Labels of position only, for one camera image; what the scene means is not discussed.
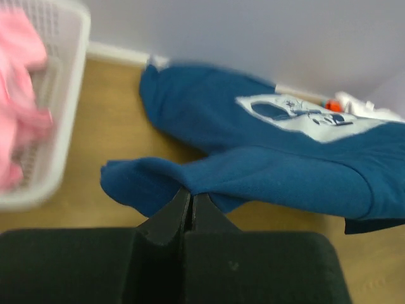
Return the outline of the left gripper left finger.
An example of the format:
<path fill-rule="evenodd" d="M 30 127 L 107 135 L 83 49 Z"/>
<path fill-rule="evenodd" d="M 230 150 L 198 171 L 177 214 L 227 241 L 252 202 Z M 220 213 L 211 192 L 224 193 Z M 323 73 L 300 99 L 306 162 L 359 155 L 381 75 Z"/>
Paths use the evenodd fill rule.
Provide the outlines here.
<path fill-rule="evenodd" d="M 190 194 L 138 227 L 1 234 L 2 303 L 178 303 Z"/>

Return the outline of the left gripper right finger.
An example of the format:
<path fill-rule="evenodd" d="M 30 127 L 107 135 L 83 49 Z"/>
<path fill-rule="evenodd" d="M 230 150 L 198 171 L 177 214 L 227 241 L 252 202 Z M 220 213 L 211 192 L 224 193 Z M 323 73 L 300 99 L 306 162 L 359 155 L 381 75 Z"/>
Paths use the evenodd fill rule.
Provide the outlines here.
<path fill-rule="evenodd" d="M 183 245 L 184 303 L 350 303 L 335 248 L 322 234 L 244 232 L 210 200 L 192 200 Z"/>

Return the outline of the dark blue printed t-shirt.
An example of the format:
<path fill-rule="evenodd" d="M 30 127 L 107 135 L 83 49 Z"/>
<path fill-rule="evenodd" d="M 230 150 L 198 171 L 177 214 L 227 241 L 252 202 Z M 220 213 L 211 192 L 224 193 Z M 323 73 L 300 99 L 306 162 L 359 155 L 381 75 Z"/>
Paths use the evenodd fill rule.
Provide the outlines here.
<path fill-rule="evenodd" d="M 181 188 L 225 213 L 248 201 L 343 217 L 346 234 L 404 223 L 404 123 L 328 110 L 241 73 L 148 65 L 139 94 L 152 125 L 202 152 L 110 160 L 100 184 L 146 217 Z"/>

